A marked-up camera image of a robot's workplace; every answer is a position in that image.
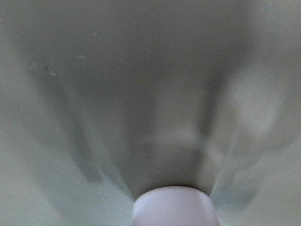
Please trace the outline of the pink plastic cup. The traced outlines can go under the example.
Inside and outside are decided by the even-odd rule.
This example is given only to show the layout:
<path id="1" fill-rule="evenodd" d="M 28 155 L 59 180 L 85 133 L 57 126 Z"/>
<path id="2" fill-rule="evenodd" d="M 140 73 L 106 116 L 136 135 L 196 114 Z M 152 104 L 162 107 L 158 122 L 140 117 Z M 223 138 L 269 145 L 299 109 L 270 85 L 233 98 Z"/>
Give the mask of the pink plastic cup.
<path id="1" fill-rule="evenodd" d="M 219 226 L 214 205 L 204 192 L 165 186 L 142 194 L 134 203 L 133 226 Z"/>

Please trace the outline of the green ceramic bowl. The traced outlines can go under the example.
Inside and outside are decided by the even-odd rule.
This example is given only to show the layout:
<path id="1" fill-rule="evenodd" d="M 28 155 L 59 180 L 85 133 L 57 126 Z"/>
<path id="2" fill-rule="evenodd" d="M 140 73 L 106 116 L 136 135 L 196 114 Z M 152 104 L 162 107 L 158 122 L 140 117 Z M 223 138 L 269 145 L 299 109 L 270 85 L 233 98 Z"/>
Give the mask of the green ceramic bowl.
<path id="1" fill-rule="evenodd" d="M 1 225 L 132 226 L 165 186 L 300 225 L 300 1 L 1 1 Z"/>

